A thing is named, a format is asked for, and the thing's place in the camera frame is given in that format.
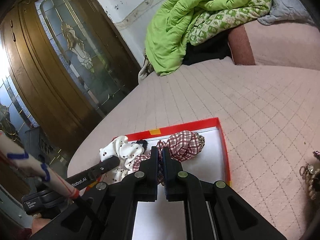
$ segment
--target metal rivet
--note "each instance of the metal rivet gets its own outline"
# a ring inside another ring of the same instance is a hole
[[[224,181],[219,180],[216,182],[216,186],[219,188],[224,188],[226,186],[226,184],[224,183]]]
[[[142,178],[142,177],[144,176],[144,172],[143,172],[143,171],[137,171],[137,172],[134,174],[134,176],[135,176],[136,178]]]
[[[96,185],[96,188],[98,190],[103,190],[107,187],[107,184],[105,182],[99,182],[97,185]]]
[[[186,176],[188,176],[188,173],[185,172],[185,171],[179,171],[179,172],[178,172],[178,176],[179,176],[180,178],[185,178]]]

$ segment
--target green quilt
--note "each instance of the green quilt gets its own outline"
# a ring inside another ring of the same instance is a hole
[[[241,8],[219,12],[203,12],[189,33],[188,41],[196,46],[218,33],[255,20],[266,15],[271,8],[271,0],[251,0]]]
[[[271,0],[167,0],[147,28],[148,60],[157,74],[170,74],[180,67],[188,39],[200,44],[222,30],[255,19],[255,15],[267,14],[270,7]]]

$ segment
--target bed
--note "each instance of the bed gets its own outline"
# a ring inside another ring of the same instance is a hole
[[[68,176],[99,162],[115,136],[219,117],[233,189],[287,239],[313,216],[299,168],[320,148],[320,71],[235,65],[232,59],[151,73],[92,131],[73,156]]]
[[[320,70],[320,32],[308,24],[252,21],[232,29],[228,43],[235,64]]]

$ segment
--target person's hand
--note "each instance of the person's hand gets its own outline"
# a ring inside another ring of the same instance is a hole
[[[38,232],[41,228],[43,228],[44,226],[46,226],[49,222],[51,221],[51,219],[48,218],[42,218],[41,214],[37,214],[33,221],[32,221],[32,226],[31,226],[31,232],[32,235],[34,235],[36,232]]]

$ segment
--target stained glass window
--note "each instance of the stained glass window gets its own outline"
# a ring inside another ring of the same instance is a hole
[[[90,32],[73,0],[35,3],[45,33],[63,66],[101,116],[126,95],[110,62]]]

